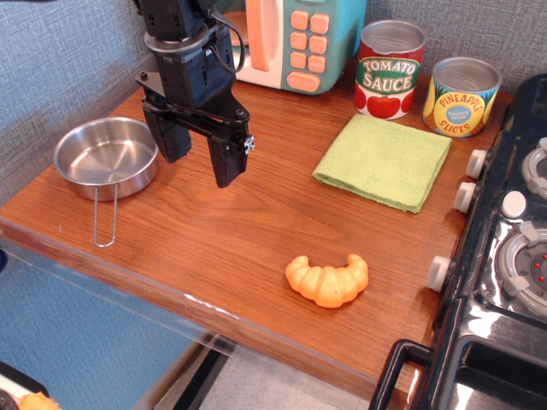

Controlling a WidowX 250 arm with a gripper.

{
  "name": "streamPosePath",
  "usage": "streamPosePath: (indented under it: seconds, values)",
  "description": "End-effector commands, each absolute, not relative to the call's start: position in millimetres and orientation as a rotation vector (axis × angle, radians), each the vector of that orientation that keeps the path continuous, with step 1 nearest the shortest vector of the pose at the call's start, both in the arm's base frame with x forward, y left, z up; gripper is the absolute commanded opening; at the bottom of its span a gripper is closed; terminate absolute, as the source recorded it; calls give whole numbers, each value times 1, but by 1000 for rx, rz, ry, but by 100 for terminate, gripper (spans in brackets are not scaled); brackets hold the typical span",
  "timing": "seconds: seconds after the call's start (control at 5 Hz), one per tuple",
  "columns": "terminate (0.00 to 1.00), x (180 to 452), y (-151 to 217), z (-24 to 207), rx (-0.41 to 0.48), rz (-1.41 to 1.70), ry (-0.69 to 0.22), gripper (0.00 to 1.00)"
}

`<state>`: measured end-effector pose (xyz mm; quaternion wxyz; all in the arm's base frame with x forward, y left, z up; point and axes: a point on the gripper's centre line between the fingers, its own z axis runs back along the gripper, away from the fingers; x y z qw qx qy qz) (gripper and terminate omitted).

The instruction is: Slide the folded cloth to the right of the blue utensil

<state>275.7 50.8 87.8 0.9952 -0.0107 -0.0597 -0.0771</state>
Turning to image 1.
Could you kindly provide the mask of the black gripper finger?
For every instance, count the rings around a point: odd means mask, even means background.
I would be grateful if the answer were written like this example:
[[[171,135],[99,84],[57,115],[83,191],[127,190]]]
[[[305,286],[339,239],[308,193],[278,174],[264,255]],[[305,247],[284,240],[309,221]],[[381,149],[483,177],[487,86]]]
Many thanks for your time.
[[[191,150],[190,133],[175,121],[173,113],[150,104],[144,104],[143,111],[156,146],[167,162],[174,163]]]
[[[244,144],[218,137],[211,137],[208,146],[216,184],[226,188],[246,171],[249,150]]]

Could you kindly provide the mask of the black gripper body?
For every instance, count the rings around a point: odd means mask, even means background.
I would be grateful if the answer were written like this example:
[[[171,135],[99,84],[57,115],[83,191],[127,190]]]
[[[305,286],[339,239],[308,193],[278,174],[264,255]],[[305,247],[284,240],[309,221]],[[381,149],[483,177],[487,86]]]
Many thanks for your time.
[[[174,114],[189,133],[244,144],[250,151],[249,112],[233,96],[238,66],[231,27],[219,21],[149,21],[144,43],[156,59],[141,73],[144,104]]]

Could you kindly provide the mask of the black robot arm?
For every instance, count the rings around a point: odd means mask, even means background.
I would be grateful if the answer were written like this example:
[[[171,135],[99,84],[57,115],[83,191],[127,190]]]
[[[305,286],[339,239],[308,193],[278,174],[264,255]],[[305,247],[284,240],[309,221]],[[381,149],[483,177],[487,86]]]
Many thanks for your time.
[[[208,139],[220,188],[247,167],[255,147],[250,113],[232,94],[245,58],[233,60],[231,36],[238,29],[213,1],[138,1],[144,42],[156,59],[142,72],[143,110],[162,156],[170,163],[191,149],[192,132]]]

